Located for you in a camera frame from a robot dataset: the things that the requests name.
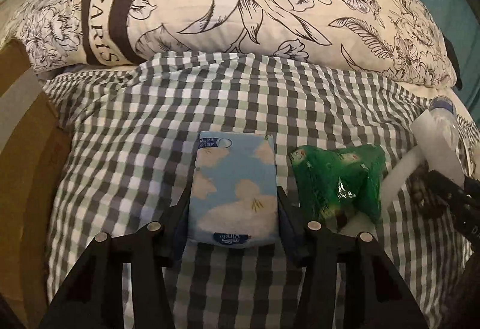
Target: brown cardboard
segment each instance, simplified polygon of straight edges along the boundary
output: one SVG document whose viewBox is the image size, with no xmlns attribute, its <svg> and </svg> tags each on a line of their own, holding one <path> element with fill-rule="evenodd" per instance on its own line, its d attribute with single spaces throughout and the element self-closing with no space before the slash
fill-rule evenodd
<svg viewBox="0 0 480 329">
<path fill-rule="evenodd" d="M 0 51 L 0 97 L 23 84 L 29 66 L 20 42 Z M 36 328 L 47 308 L 47 228 L 71 139 L 43 92 L 21 113 L 0 148 L 0 293 L 25 326 Z M 0 130 L 6 126 L 0 122 Z"/>
</svg>

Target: cardboard box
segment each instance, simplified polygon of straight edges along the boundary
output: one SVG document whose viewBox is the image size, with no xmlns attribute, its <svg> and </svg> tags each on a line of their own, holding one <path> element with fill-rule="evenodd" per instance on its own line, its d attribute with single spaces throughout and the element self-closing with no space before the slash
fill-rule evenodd
<svg viewBox="0 0 480 329">
<path fill-rule="evenodd" d="M 47 308 L 46 242 L 70 152 L 22 43 L 0 51 L 0 294 L 27 328 Z"/>
</svg>

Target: blue fabric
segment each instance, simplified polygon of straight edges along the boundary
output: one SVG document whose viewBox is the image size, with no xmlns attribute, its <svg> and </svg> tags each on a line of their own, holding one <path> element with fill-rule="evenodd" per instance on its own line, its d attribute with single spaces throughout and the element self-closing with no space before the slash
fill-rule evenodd
<svg viewBox="0 0 480 329">
<path fill-rule="evenodd" d="M 278 213 L 272 136 L 200 133 L 189 237 L 235 248 L 275 242 Z"/>
<path fill-rule="evenodd" d="M 454 91 L 474 121 L 480 123 L 480 25 L 466 0 L 421 0 L 435 23 L 452 42 L 463 89 Z"/>
</svg>

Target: plaid blanket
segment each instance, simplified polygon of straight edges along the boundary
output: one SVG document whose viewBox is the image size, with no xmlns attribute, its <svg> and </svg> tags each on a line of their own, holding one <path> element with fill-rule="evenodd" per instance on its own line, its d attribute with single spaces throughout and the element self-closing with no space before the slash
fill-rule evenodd
<svg viewBox="0 0 480 329">
<path fill-rule="evenodd" d="M 59 76 L 45 91 L 74 132 L 51 216 L 50 299 L 95 234 L 135 232 L 178 200 L 199 131 L 273 135 L 277 183 L 295 201 L 291 148 L 376 144 L 390 170 L 413 147 L 409 125 L 428 104 L 375 73 L 235 53 L 161 53 L 130 72 Z M 476 143 L 474 124 L 459 124 Z M 449 214 L 422 219 L 406 185 L 398 198 L 378 239 L 434 328 L 470 251 Z M 164 275 L 177 328 L 291 328 L 302 284 L 280 243 L 246 250 L 188 243 Z M 123 289 L 131 328 L 128 266 Z"/>
</svg>

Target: green plastic bag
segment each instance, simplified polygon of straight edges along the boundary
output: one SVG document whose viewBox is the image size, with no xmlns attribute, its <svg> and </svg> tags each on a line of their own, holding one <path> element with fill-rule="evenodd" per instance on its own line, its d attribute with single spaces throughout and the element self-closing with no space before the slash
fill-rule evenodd
<svg viewBox="0 0 480 329">
<path fill-rule="evenodd" d="M 327 221 L 353 207 L 374 224 L 380 220 L 378 195 L 385 169 L 381 147 L 323 150 L 305 145 L 289 156 L 306 219 Z"/>
</svg>

